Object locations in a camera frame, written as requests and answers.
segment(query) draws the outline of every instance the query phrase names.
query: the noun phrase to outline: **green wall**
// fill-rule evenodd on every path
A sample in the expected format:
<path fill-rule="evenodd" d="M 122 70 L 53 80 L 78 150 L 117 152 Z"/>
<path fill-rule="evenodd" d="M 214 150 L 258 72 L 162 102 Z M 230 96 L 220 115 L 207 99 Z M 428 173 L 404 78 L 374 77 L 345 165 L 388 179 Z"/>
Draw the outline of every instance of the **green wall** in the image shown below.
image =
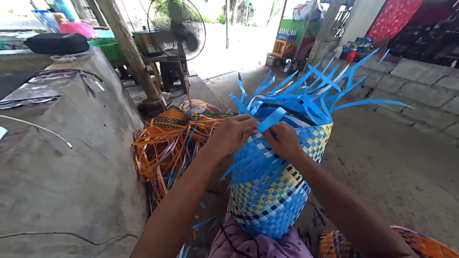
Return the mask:
<path fill-rule="evenodd" d="M 304 35 L 305 38 L 315 38 L 317 35 L 317 32 L 319 32 L 320 29 L 320 24 L 322 22 L 311 22 L 309 24 L 308 31 Z M 286 20 L 282 19 L 280 21 L 280 27 L 281 28 L 289 28 L 289 29 L 294 29 L 297 31 L 297 39 L 295 41 L 294 46 L 298 47 L 300 45 L 300 39 L 301 39 L 301 34 L 303 33 L 303 28 L 304 25 L 306 24 L 306 21 L 293 21 L 293 20 Z"/>

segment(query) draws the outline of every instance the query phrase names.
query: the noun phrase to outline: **person's left hand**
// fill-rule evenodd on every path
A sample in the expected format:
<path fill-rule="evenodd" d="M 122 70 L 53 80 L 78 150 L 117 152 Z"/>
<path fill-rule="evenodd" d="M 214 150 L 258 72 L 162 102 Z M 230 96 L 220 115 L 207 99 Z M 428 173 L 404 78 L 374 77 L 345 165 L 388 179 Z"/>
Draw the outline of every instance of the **person's left hand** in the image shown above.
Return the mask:
<path fill-rule="evenodd" d="M 204 148 L 210 155 L 222 159 L 241 149 L 259 124 L 260 122 L 249 114 L 226 118 L 207 140 Z"/>

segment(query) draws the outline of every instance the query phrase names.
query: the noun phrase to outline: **fan guard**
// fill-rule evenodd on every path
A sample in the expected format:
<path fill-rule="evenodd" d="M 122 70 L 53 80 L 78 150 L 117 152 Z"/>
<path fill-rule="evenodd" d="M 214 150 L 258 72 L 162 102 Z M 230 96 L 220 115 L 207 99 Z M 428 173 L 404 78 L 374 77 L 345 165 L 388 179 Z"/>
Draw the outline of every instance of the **fan guard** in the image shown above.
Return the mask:
<path fill-rule="evenodd" d="M 206 41 L 206 27 L 196 7 L 188 0 L 153 0 L 148 7 L 147 27 L 161 50 L 168 56 L 178 56 L 178 41 L 182 40 L 186 60 L 195 58 L 202 51 Z M 164 40 L 164 33 L 172 32 L 175 38 L 169 36 Z M 191 48 L 187 41 L 196 39 L 197 48 Z"/>

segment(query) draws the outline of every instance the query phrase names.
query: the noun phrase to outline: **pink patterned clothing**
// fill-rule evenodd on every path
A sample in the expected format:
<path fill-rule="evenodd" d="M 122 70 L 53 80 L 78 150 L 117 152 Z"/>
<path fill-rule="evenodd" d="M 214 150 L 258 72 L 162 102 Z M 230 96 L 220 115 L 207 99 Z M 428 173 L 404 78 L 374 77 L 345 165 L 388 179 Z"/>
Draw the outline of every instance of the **pink patterned clothing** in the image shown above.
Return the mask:
<path fill-rule="evenodd" d="M 388 0 L 367 36 L 373 44 L 395 37 L 419 9 L 422 0 Z"/>
<path fill-rule="evenodd" d="M 281 240 L 258 235 L 251 238 L 226 214 L 222 229 L 213 241 L 208 258 L 311 258 L 312 255 L 291 227 Z"/>

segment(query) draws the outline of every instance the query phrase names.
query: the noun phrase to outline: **green plastic basket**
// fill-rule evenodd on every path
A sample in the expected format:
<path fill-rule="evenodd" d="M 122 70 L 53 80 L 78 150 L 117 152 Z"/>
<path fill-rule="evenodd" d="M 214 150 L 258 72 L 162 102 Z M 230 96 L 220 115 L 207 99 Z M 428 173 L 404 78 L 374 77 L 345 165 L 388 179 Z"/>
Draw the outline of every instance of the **green plastic basket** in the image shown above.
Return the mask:
<path fill-rule="evenodd" d="M 98 46 L 101 48 L 104 55 L 109 61 L 124 61 L 123 52 L 118 47 L 116 39 L 112 38 L 101 38 L 101 39 L 88 39 L 88 44 L 91 46 Z"/>

